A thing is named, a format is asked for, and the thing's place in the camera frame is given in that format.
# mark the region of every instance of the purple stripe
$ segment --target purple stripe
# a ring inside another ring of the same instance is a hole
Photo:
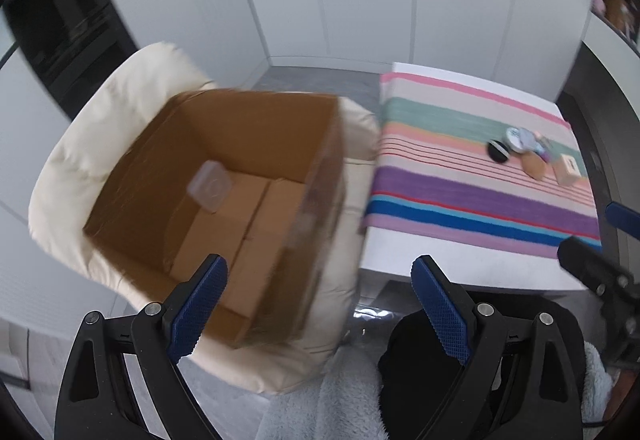
[[[447,240],[448,242],[466,243],[467,245],[506,250],[507,252],[517,252],[518,254],[527,254],[529,256],[541,256],[542,258],[556,258],[558,252],[556,246],[522,242],[521,240],[483,234],[482,232],[471,232],[469,230],[451,229],[434,224],[424,224],[398,218],[397,216],[389,216],[388,214],[368,214],[364,218],[364,226],[398,230],[399,232],[405,232],[407,234],[418,234],[419,236],[438,238],[439,240]]]
[[[598,238],[598,219],[543,202],[530,200],[462,182],[421,175],[392,166],[380,166],[373,179],[373,192],[388,192],[431,201],[537,226],[553,226],[568,234]]]

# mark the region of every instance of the metal screw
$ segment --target metal screw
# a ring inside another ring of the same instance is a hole
[[[540,314],[540,321],[543,325],[550,325],[553,324],[554,319],[548,313],[542,312],[542,314]]]
[[[87,323],[88,325],[97,323],[98,319],[100,319],[100,312],[89,312],[87,315],[84,316],[84,322]]]
[[[494,314],[494,307],[492,307],[489,303],[480,303],[478,305],[478,313],[485,317],[489,317]]]
[[[626,332],[632,335],[636,331],[637,322],[633,317],[630,317],[625,322]]]
[[[149,303],[145,306],[145,314],[147,315],[156,315],[159,314],[162,310],[162,305],[160,303]]]

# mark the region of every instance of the blue gripper pad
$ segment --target blue gripper pad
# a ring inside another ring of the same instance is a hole
[[[226,261],[217,256],[171,324],[171,341],[166,352],[172,362],[177,364],[181,357],[193,353],[204,325],[226,287],[226,279]]]
[[[604,215],[612,226],[640,240],[640,214],[633,209],[611,202],[605,209]]]
[[[471,356],[466,321],[422,258],[414,261],[411,285],[445,353],[465,366]]]

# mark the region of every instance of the beige cushion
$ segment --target beige cushion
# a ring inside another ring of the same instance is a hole
[[[41,248],[115,290],[138,311],[157,300],[145,283],[148,273],[124,277],[84,237],[82,228],[110,171],[165,102],[186,90],[213,87],[174,45],[156,43],[139,50],[110,75],[71,123],[31,195],[29,228]],[[379,138],[372,113],[345,98],[340,107],[348,156],[346,201],[302,337],[232,350],[203,335],[191,357],[229,384],[256,392],[287,391],[317,373],[340,340],[353,306],[363,241],[360,218]],[[158,278],[154,286],[170,291],[172,282]]]

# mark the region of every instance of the clear plastic box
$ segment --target clear plastic box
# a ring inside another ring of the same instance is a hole
[[[187,192],[204,210],[215,213],[231,191],[231,178],[225,167],[214,160],[207,160],[195,174]]]

